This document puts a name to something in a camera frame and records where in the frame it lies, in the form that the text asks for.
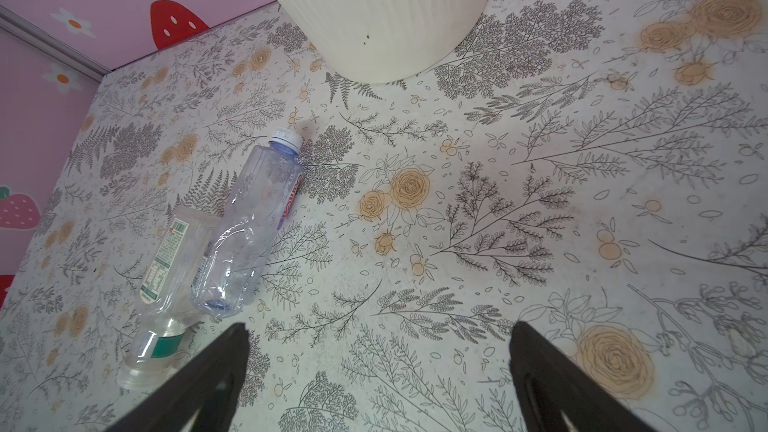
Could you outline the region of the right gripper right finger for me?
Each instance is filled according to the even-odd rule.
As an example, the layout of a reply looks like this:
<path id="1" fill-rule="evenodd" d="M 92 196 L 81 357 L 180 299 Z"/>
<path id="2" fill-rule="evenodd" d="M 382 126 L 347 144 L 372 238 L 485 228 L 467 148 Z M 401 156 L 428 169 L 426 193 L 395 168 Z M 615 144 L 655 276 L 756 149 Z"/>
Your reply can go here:
<path id="1" fill-rule="evenodd" d="M 525 322 L 512 328 L 510 372 L 529 431 L 650 431 Z"/>

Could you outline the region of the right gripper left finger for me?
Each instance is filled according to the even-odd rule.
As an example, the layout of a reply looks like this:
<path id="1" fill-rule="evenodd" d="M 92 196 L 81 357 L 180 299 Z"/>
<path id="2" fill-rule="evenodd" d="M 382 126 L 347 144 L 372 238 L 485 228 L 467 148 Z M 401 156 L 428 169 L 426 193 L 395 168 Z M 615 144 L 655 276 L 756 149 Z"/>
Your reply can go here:
<path id="1" fill-rule="evenodd" d="M 227 431 L 244 385 L 250 351 L 244 323 L 231 325 L 200 354 L 108 429 Z"/>

